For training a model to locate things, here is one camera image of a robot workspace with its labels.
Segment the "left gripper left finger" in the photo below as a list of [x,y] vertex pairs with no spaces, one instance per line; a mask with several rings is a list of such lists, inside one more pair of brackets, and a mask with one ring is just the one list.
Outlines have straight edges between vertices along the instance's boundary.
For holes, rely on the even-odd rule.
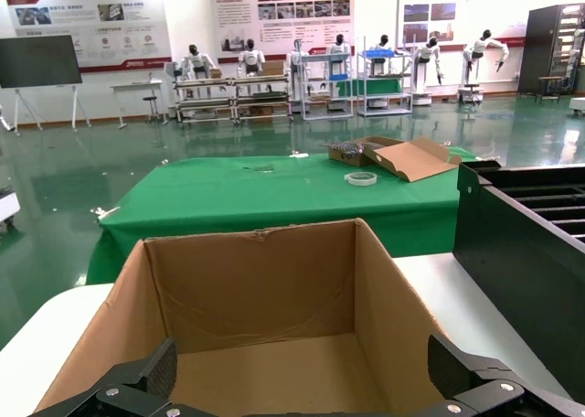
[[176,342],[167,338],[149,357],[113,366],[84,392],[35,415],[200,416],[201,410],[171,401],[176,379]]

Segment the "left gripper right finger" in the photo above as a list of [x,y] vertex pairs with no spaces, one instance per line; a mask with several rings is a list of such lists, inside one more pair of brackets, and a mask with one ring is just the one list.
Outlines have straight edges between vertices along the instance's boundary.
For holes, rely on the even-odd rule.
[[497,358],[460,350],[442,334],[418,337],[426,375],[441,395],[422,403],[422,388],[409,399],[407,416],[582,416],[584,405],[524,380]]

